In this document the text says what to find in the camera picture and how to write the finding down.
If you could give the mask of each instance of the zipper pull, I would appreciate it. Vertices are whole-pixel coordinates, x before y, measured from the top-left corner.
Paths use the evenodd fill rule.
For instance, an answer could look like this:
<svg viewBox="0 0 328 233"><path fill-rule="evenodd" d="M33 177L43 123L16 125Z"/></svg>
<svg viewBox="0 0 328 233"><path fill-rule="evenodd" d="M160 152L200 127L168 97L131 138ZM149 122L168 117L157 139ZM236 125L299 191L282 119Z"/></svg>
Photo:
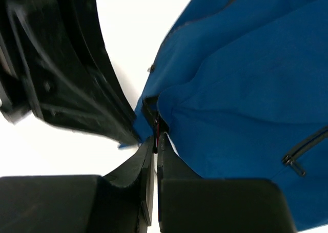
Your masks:
<svg viewBox="0 0 328 233"><path fill-rule="evenodd" d="M304 170L304 168L292 156L286 155L283 158L282 163L284 165L290 165L292 169L294 169L294 171L301 177L304 177L306 175L306 171Z"/></svg>
<svg viewBox="0 0 328 233"><path fill-rule="evenodd" d="M150 68L148 68L147 72L152 73L155 70L155 65L152 64Z"/></svg>

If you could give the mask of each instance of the white background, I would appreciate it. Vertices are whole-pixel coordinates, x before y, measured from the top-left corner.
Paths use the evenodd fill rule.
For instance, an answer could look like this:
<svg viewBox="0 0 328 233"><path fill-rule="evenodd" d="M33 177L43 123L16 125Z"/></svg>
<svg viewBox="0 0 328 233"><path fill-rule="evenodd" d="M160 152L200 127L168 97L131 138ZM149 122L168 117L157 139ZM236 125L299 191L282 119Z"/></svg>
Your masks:
<svg viewBox="0 0 328 233"><path fill-rule="evenodd" d="M107 52L134 108L164 36L189 0L97 0ZM112 171L136 148L118 150L104 137L53 128L29 115L16 125L0 116L0 176L99 174ZM155 187L153 226L157 223ZM309 233L328 232L328 227Z"/></svg>

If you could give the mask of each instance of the black plastic part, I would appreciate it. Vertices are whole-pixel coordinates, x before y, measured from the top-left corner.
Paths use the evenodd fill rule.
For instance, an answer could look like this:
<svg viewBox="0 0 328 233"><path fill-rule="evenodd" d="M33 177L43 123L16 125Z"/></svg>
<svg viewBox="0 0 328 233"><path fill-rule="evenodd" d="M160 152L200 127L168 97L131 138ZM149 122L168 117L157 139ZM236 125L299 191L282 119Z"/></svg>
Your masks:
<svg viewBox="0 0 328 233"><path fill-rule="evenodd" d="M174 153L166 134L159 139L157 171L163 233L296 232L271 181L201 179Z"/></svg>
<svg viewBox="0 0 328 233"><path fill-rule="evenodd" d="M169 126L165 123L165 121L160 116L159 112L157 111L157 96L146 97L142 100L142 107L141 112L145 117L148 125L153 130L153 136L156 137L154 139L154 153L157 154L157 146L160 133L167 133L169 132Z"/></svg>
<svg viewBox="0 0 328 233"><path fill-rule="evenodd" d="M2 71L23 85L18 94L26 94L33 114L54 126L139 143L135 114L105 50L96 0L1 2L9 30L8 42L0 43L8 62Z"/></svg>
<svg viewBox="0 0 328 233"><path fill-rule="evenodd" d="M0 111L5 119L15 123L30 111L22 84L6 74L0 65Z"/></svg>
<svg viewBox="0 0 328 233"><path fill-rule="evenodd" d="M0 179L1 233L146 233L153 200L153 140L104 177Z"/></svg>

